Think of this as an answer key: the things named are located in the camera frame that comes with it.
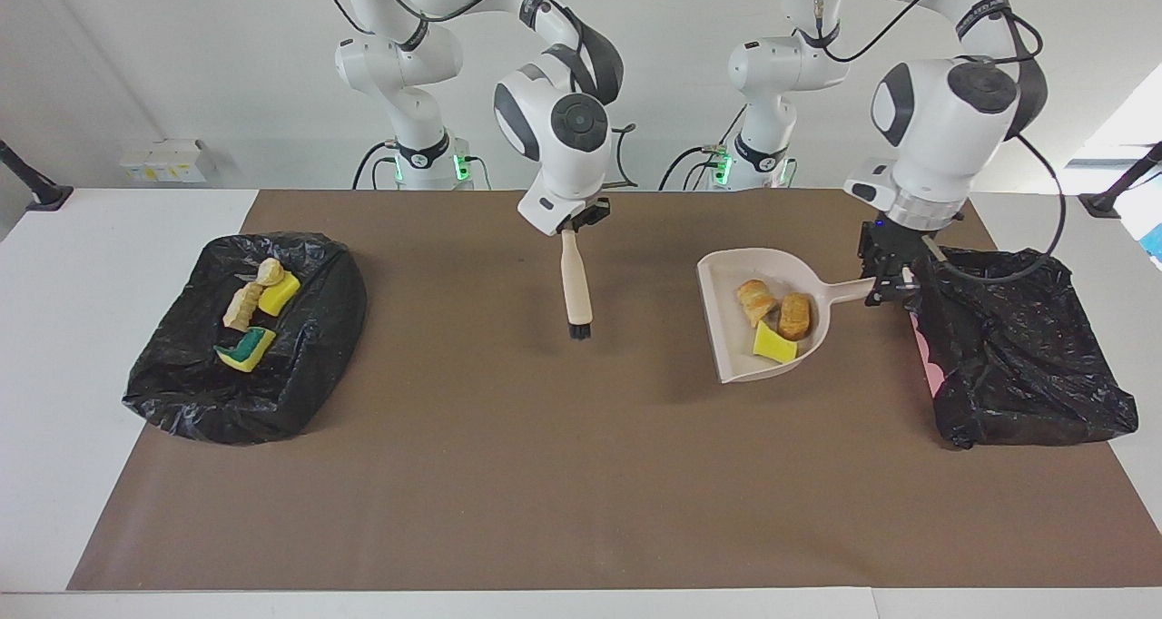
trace black plastic bag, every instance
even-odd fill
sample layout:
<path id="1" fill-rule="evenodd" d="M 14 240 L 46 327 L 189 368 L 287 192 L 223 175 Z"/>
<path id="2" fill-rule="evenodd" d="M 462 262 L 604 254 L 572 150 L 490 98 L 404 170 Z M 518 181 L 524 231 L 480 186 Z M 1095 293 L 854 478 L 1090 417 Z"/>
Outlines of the black plastic bag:
<path id="1" fill-rule="evenodd" d="M 215 345 L 242 333 L 222 326 L 234 293 L 258 264 L 281 260 L 302 283 L 250 374 L 227 367 Z M 339 382 L 363 332 L 367 294 L 343 243 L 316 233 L 228 235 L 207 244 L 186 288 L 162 318 L 129 375 L 123 403 L 171 436 L 253 445 L 297 436 Z"/>
<path id="2" fill-rule="evenodd" d="M 953 266 L 989 279 L 1040 255 L 945 252 Z M 916 271 L 920 295 L 911 309 L 930 361 L 946 375 L 933 400 L 944 438 L 962 448 L 1063 446 L 1138 430 L 1134 397 L 1118 388 L 1060 260 L 1005 285 L 960 279 L 931 259 Z"/>

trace blue object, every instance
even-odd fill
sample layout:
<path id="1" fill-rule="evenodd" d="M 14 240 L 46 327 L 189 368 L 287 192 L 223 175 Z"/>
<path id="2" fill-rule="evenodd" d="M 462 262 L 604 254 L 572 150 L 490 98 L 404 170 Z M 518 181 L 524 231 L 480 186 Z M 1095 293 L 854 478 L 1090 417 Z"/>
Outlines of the blue object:
<path id="1" fill-rule="evenodd" d="M 1162 223 L 1154 226 L 1153 231 L 1146 233 L 1145 238 L 1140 239 L 1143 250 L 1149 252 L 1149 255 L 1154 255 L 1155 259 L 1162 260 Z"/>

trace white dustpan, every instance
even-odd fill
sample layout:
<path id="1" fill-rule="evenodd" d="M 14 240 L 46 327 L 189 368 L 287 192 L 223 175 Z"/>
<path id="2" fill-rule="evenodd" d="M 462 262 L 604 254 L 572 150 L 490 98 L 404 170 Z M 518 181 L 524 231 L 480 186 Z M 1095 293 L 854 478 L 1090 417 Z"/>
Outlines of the white dustpan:
<path id="1" fill-rule="evenodd" d="M 751 353 L 754 329 L 734 291 L 747 280 L 766 281 L 776 297 L 788 293 L 810 295 L 811 333 L 799 341 L 799 355 L 789 364 L 777 364 Z M 873 279 L 827 285 L 812 268 L 787 251 L 731 250 L 716 251 L 698 260 L 698 283 L 706 312 L 710 341 L 715 347 L 718 379 L 723 383 L 743 383 L 787 374 L 813 354 L 831 329 L 831 304 L 863 300 L 871 293 Z"/>

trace bread piece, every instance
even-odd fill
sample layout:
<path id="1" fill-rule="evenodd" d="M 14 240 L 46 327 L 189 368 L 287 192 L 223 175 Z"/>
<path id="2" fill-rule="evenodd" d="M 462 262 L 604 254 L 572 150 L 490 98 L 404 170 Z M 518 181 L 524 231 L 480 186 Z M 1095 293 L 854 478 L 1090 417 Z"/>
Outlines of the bread piece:
<path id="1" fill-rule="evenodd" d="M 779 333 L 787 340 L 802 340 L 811 333 L 811 296 L 790 293 L 779 314 Z"/>
<path id="2" fill-rule="evenodd" d="M 278 259 L 266 259 L 258 266 L 258 279 L 254 280 L 254 283 L 261 285 L 263 288 L 270 288 L 271 285 L 278 285 L 282 276 L 286 276 L 282 264 Z"/>
<path id="3" fill-rule="evenodd" d="M 743 304 L 746 318 L 751 321 L 751 329 L 758 329 L 759 322 L 762 322 L 762 318 L 779 305 L 779 300 L 772 295 L 767 283 L 756 279 L 747 280 L 746 283 L 740 285 L 734 295 L 738 296 L 738 303 Z"/>
<path id="4" fill-rule="evenodd" d="M 242 332 L 250 329 L 250 321 L 254 317 L 254 310 L 258 308 L 258 297 L 261 296 L 261 285 L 248 283 L 239 288 L 237 293 L 234 293 L 234 300 L 230 300 L 230 305 L 222 316 L 222 326 Z"/>

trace food item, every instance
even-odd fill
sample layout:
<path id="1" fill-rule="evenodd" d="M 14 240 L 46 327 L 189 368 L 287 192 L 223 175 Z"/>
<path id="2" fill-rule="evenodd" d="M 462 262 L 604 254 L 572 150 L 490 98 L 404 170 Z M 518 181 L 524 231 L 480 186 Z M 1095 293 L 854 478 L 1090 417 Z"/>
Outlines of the food item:
<path id="1" fill-rule="evenodd" d="M 798 344 L 776 333 L 767 325 L 767 322 L 759 322 L 759 331 L 754 334 L 753 353 L 780 364 L 789 364 L 798 355 Z"/>
<path id="2" fill-rule="evenodd" d="M 243 330 L 250 326 L 250 318 L 254 317 L 254 309 L 258 308 L 258 300 L 263 295 L 261 285 L 248 283 L 234 293 L 230 304 L 222 316 L 222 326 L 232 330 Z"/>
<path id="3" fill-rule="evenodd" d="M 811 332 L 811 296 L 790 293 L 779 314 L 779 333 L 788 340 L 802 340 Z"/>
<path id="4" fill-rule="evenodd" d="M 278 259 L 266 259 L 263 264 L 258 266 L 258 279 L 254 283 L 261 285 L 263 288 L 270 288 L 271 285 L 278 285 L 282 276 L 286 276 L 285 268 Z"/>
<path id="5" fill-rule="evenodd" d="M 271 343 L 274 343 L 273 330 L 263 329 L 263 326 L 251 326 L 251 329 L 246 330 L 238 346 L 232 347 L 232 350 L 215 346 L 214 350 L 217 352 L 218 359 L 227 364 L 228 367 L 250 374 L 250 372 L 253 372 L 258 367 L 258 362 L 266 354 L 266 350 L 271 346 Z"/>
<path id="6" fill-rule="evenodd" d="M 300 287 L 295 275 L 287 272 L 278 283 L 263 289 L 263 296 L 258 297 L 258 310 L 268 314 L 268 316 L 278 317 L 282 312 L 284 305 L 287 305 L 287 301 L 294 297 Z"/>
<path id="7" fill-rule="evenodd" d="M 759 322 L 779 305 L 779 300 L 772 295 L 767 283 L 756 279 L 740 285 L 734 295 L 738 296 L 738 303 L 743 304 L 743 312 L 751 321 L 752 329 L 756 329 Z"/>

